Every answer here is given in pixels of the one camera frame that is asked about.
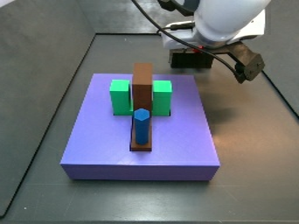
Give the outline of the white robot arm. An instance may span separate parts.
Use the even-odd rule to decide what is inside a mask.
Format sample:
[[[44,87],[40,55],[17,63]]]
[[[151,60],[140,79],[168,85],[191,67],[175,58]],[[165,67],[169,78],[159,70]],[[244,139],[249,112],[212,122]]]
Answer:
[[[243,39],[260,37],[265,31],[265,7],[271,0],[157,0],[167,11],[192,16],[192,28],[175,22],[167,25],[169,33],[188,44],[220,48]]]

